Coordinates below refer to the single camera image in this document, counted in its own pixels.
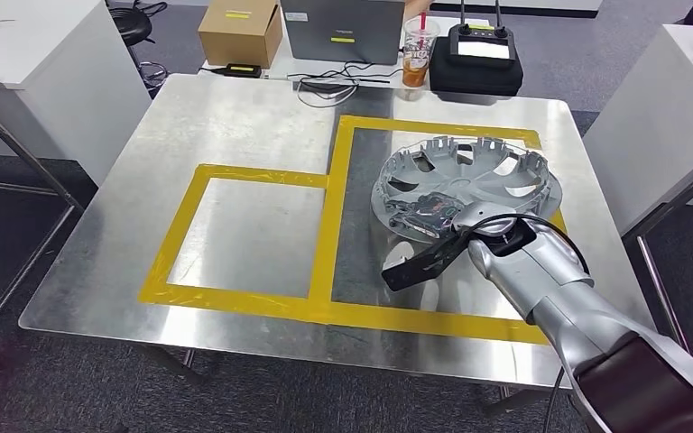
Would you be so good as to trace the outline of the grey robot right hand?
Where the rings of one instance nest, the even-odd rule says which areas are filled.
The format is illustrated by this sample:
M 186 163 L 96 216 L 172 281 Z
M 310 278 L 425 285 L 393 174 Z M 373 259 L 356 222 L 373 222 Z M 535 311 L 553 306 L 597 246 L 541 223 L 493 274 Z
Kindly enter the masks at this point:
M 391 226 L 414 230 L 423 235 L 439 238 L 448 232 L 452 220 L 465 204 L 449 195 L 431 192 L 419 196 L 416 201 L 402 202 L 390 217 Z

